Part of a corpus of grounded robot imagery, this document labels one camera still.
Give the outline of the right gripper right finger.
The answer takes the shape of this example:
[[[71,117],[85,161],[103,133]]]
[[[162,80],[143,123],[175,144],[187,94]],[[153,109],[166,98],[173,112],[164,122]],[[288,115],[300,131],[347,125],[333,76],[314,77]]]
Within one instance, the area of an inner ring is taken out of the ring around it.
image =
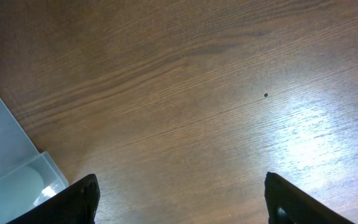
[[[269,224],[353,224],[276,173],[264,184]]]

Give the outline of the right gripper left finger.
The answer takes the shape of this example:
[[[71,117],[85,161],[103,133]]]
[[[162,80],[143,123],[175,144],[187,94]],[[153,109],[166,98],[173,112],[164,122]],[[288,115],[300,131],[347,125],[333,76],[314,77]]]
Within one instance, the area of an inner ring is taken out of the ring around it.
[[[99,199],[98,179],[88,174],[9,224],[95,224]]]

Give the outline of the mint green cup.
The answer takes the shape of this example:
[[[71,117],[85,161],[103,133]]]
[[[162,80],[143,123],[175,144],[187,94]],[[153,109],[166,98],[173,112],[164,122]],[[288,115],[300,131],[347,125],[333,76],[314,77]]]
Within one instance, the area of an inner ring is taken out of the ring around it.
[[[21,167],[0,179],[0,223],[28,212],[44,188],[41,175],[31,167]]]

